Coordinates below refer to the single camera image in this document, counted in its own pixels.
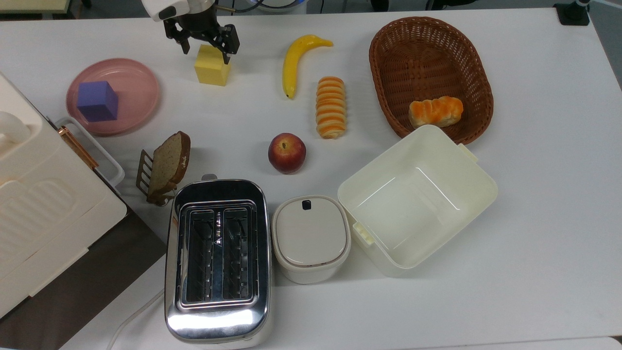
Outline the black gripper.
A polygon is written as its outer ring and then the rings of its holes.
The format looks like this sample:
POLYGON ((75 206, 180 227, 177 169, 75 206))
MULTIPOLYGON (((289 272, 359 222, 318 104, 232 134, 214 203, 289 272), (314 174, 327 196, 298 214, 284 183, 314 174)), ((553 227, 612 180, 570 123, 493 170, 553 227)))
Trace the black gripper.
POLYGON ((237 54, 240 40, 233 24, 220 26, 216 17, 216 9, 207 9, 201 13, 184 14, 163 20, 165 35, 175 40, 182 48, 184 54, 188 54, 190 37, 202 41, 214 41, 221 53, 224 64, 228 65, 232 55, 237 54))

